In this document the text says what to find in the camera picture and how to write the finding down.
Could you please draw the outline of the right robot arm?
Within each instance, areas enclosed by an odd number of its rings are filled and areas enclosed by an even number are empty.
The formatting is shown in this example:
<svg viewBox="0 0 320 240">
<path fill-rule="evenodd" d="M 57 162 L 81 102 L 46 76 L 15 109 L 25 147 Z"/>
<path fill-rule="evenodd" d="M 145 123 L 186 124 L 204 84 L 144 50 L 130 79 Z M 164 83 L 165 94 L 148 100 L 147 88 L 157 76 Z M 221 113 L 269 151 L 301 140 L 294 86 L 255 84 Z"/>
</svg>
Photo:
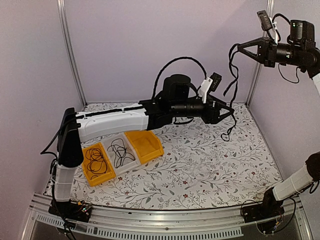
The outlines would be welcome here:
<svg viewBox="0 0 320 240">
<path fill-rule="evenodd" d="M 289 20 L 281 13 L 269 17 L 266 11 L 257 12 L 261 28 L 268 33 L 266 37 L 241 43 L 237 50 L 264 65 L 273 68 L 275 65 L 291 65 L 307 73 L 315 88 L 320 88 L 320 50 L 316 47 L 315 27 L 305 20 Z M 281 41 L 281 35 L 275 19 L 283 18 L 290 26 L 286 43 Z M 268 189 L 264 195 L 258 213 L 262 218 L 269 218 L 278 210 L 283 201 L 295 194 L 301 194 L 306 189 L 320 183 L 320 154 L 313 153 L 298 171 L 283 182 Z"/>
</svg>

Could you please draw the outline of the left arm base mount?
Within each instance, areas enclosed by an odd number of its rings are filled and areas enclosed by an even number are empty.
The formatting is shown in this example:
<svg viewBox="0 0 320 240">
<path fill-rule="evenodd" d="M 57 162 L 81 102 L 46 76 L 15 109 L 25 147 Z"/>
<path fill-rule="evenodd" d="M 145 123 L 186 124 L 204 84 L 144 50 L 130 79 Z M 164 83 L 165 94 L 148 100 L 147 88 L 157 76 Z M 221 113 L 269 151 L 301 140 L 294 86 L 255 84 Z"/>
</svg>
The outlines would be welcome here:
<svg viewBox="0 0 320 240">
<path fill-rule="evenodd" d="M 68 201 L 57 201 L 55 197 L 53 197 L 48 212 L 61 217 L 63 220 L 75 220 L 88 223 L 92 210 L 92 204 L 84 202 L 83 200 L 78 202 L 71 201 L 70 199 Z"/>
</svg>

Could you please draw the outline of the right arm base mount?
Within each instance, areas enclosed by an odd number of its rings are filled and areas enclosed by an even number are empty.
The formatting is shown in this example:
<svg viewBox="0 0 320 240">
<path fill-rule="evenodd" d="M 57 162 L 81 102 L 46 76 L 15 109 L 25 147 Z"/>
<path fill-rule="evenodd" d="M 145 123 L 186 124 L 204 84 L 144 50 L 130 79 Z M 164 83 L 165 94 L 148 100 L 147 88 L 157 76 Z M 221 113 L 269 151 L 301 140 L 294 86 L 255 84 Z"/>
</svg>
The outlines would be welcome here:
<svg viewBox="0 0 320 240">
<path fill-rule="evenodd" d="M 274 234 L 284 219 L 283 202 L 283 200 L 276 200 L 272 187 L 264 193 L 262 203 L 241 206 L 240 215 L 245 223 L 273 218 L 273 220 L 258 223 L 257 229 L 264 235 Z"/>
</svg>

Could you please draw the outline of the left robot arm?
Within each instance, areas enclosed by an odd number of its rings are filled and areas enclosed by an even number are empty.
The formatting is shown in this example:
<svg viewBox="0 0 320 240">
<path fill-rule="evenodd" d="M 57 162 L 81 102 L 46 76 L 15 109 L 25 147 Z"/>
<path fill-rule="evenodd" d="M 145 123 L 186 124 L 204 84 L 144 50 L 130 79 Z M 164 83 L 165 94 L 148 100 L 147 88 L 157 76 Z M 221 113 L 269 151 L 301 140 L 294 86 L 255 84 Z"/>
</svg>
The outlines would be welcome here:
<svg viewBox="0 0 320 240">
<path fill-rule="evenodd" d="M 127 107 L 92 112 L 67 108 L 59 129 L 41 151 L 41 155 L 50 155 L 49 148 L 57 142 L 51 170 L 55 209 L 63 217 L 70 217 L 75 211 L 69 201 L 76 168 L 84 161 L 82 143 L 106 135 L 160 129 L 176 118 L 197 117 L 205 124 L 216 125 L 233 117 L 232 104 L 211 95 L 221 80 L 222 76 L 214 72 L 211 76 L 205 75 L 201 85 L 195 87 L 187 75 L 173 74 L 164 79 L 162 90 L 154 91 L 151 99 Z"/>
</svg>

